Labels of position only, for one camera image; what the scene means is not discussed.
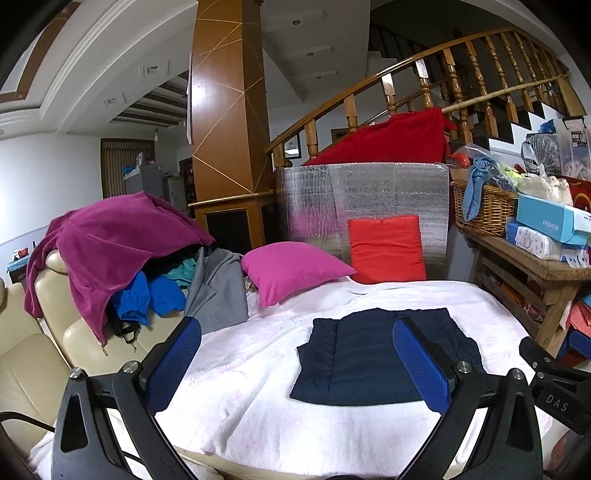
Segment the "red cushion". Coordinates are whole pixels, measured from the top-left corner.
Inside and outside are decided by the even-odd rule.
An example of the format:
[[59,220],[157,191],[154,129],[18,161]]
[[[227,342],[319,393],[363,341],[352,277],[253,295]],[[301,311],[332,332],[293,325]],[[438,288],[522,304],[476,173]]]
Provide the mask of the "red cushion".
[[349,242],[358,283],[427,279],[417,215],[349,220]]

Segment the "bed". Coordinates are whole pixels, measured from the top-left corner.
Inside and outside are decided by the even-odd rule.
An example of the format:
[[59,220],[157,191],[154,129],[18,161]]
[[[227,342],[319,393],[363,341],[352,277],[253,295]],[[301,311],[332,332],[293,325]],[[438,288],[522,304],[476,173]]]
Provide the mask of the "bed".
[[[423,402],[330,407],[289,398],[300,369],[296,347],[307,342],[317,317],[339,319],[375,307],[446,307],[461,330],[478,343],[489,373],[505,375],[518,367],[528,380],[533,376],[518,353],[527,335],[523,327],[494,297],[471,284],[367,286],[345,277],[266,309],[257,293],[249,294],[248,303],[247,322],[203,337],[169,408],[157,414],[173,445],[214,466],[216,461],[207,458],[217,459],[218,468],[224,463],[228,468],[231,462],[315,478],[339,473],[396,476],[426,440],[439,415]],[[537,413],[545,435],[551,418]],[[475,415],[454,464],[467,461],[484,414]],[[235,472],[257,478],[249,469]]]

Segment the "sofa cushion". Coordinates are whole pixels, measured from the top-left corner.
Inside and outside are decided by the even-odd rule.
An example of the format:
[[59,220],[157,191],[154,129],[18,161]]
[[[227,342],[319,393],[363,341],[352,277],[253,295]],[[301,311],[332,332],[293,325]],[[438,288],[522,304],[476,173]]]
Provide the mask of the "sofa cushion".
[[25,293],[20,283],[4,288],[0,284],[0,355],[29,335],[41,333],[41,327],[23,308]]
[[[57,418],[69,369],[51,339],[36,333],[0,356],[0,411],[17,411],[49,425]],[[26,456],[45,435],[18,420],[3,423]]]

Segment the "red fabric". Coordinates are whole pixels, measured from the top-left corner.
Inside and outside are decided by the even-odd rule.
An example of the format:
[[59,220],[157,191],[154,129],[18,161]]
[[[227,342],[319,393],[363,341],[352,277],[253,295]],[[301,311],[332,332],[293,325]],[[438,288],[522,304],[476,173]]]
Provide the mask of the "red fabric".
[[417,215],[349,220],[349,242],[358,283],[427,279]]
[[450,154],[444,128],[455,130],[456,126],[443,116],[440,108],[399,113],[383,124],[357,130],[304,165],[438,163]]

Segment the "purple jacket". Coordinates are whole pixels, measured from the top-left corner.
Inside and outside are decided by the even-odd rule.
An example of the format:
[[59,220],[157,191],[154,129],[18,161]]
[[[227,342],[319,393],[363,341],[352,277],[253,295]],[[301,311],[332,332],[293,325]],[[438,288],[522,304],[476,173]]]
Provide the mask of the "purple jacket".
[[191,244],[211,245],[213,237],[195,220],[148,193],[111,197],[51,221],[27,266],[25,310],[43,312],[35,279],[47,255],[60,251],[68,267],[74,304],[96,338],[106,339],[105,307],[152,257],[164,257]]

